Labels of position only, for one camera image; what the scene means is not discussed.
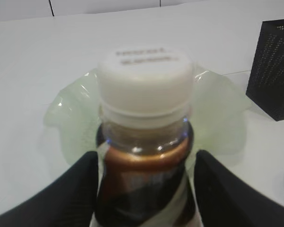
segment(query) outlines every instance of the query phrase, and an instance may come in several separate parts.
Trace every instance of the bottle neck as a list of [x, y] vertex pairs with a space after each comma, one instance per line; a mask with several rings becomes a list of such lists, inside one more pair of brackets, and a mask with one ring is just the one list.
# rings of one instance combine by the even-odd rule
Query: bottle neck
[[183, 118], [162, 128], [139, 130], [104, 121], [102, 130], [109, 145], [115, 149], [135, 155], [155, 155], [181, 144], [187, 137], [188, 124]]

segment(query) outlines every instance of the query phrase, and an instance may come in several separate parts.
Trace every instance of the brown liquid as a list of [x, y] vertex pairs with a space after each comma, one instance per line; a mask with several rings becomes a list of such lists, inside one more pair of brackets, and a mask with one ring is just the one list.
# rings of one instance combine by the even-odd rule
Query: brown liquid
[[97, 201], [98, 223], [103, 227], [153, 226], [153, 220], [166, 214], [168, 225], [156, 227], [188, 226], [195, 215], [185, 170], [191, 140], [186, 138], [163, 153], [150, 152], [153, 155], [139, 156], [110, 147]]

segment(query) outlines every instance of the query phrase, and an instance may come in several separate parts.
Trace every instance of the white wall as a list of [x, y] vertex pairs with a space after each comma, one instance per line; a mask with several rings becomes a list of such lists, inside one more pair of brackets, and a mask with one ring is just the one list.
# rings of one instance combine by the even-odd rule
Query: white wall
[[158, 7], [160, 0], [51, 0], [55, 16]]
[[0, 0], [0, 21], [51, 15], [48, 0]]

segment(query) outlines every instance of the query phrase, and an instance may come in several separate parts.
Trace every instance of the white surface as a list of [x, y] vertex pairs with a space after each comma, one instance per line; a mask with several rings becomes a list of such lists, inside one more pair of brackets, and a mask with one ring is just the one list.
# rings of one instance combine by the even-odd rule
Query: white surface
[[[46, 104], [96, 67], [104, 53], [121, 45], [166, 43], [193, 53], [217, 73], [245, 71], [251, 68], [261, 21], [279, 18], [284, 18], [284, 1], [202, 1], [0, 22], [0, 213], [68, 168], [56, 131], [44, 131]], [[252, 111], [246, 119], [246, 154], [231, 170], [284, 205], [284, 121]]]
[[154, 129], [188, 115], [195, 69], [178, 49], [122, 47], [109, 53], [97, 71], [102, 111], [109, 121]]
[[51, 16], [48, 0], [0, 0], [0, 21]]
[[159, 0], [51, 0], [55, 16], [158, 7]]
[[[228, 75], [244, 92], [250, 72]], [[284, 206], [284, 121], [276, 122], [256, 104], [245, 112], [242, 152], [218, 159], [250, 186]]]
[[196, 1], [204, 1], [204, 0], [161, 0], [161, 6], [175, 6], [188, 2], [196, 2]]

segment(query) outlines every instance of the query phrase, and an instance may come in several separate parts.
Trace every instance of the plastic bottle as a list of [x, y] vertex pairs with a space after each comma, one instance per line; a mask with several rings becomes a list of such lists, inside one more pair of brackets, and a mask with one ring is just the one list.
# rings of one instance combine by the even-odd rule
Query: plastic bottle
[[198, 227], [186, 174], [194, 65], [161, 46], [118, 49], [98, 66], [108, 143], [95, 212], [101, 227]]

